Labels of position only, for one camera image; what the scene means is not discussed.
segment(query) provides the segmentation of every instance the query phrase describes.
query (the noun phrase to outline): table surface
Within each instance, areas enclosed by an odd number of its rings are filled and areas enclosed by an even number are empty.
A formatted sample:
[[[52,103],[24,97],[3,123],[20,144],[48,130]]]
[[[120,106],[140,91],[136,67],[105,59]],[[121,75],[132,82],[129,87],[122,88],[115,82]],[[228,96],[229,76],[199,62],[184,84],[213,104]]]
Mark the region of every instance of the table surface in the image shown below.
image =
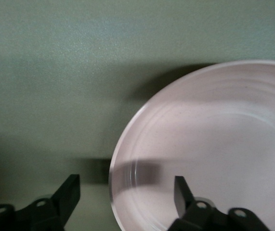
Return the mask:
[[[135,112],[204,66],[275,60],[275,1],[0,1],[0,203],[81,175],[66,230],[118,231],[108,165]]]

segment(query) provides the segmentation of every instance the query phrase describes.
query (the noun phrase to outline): ceramic plate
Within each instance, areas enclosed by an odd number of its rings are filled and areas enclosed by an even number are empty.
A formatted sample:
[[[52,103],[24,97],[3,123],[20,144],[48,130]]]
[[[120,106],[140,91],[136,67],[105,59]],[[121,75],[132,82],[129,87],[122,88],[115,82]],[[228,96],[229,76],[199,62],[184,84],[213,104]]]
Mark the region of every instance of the ceramic plate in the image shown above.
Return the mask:
[[[112,208],[123,231],[171,225],[176,175],[222,212],[250,209],[275,231],[275,61],[200,69],[137,112],[110,168]]]

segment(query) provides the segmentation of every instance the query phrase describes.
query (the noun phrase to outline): green surface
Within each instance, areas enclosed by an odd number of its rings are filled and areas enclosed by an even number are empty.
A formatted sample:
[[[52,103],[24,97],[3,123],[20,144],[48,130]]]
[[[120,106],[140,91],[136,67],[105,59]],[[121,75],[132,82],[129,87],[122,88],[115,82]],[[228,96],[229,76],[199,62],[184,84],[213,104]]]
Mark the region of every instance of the green surface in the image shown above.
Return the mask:
[[[127,122],[180,76],[241,59],[275,60],[274,0],[0,1],[0,203],[80,173],[67,230],[119,230],[100,166]]]

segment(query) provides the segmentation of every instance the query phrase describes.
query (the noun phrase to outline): plate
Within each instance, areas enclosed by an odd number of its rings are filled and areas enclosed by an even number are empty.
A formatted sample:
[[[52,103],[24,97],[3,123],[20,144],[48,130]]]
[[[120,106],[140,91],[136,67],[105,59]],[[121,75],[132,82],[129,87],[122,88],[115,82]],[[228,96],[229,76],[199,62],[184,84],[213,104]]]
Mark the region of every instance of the plate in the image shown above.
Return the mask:
[[[123,131],[110,168],[123,231],[165,231],[175,176],[226,213],[244,207],[275,230],[275,61],[212,65],[153,96]]]

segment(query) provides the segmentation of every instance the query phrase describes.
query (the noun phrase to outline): screw hole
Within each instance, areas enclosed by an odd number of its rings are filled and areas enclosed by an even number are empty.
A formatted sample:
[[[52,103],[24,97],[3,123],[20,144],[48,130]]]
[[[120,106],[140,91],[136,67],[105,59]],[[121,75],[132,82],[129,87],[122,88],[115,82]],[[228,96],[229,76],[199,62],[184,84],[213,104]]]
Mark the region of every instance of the screw hole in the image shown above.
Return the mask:
[[[203,209],[207,208],[207,205],[204,202],[198,202],[196,205],[198,208],[203,208]]]
[[[39,201],[39,202],[37,203],[37,207],[43,206],[43,205],[45,205],[45,204],[46,204],[45,201]]]
[[[238,217],[241,217],[241,218],[246,218],[247,217],[247,214],[244,211],[240,210],[240,209],[235,210],[235,214]]]
[[[5,207],[2,207],[2,208],[0,208],[0,213],[3,213],[3,212],[5,212],[7,210],[7,208],[5,208]]]

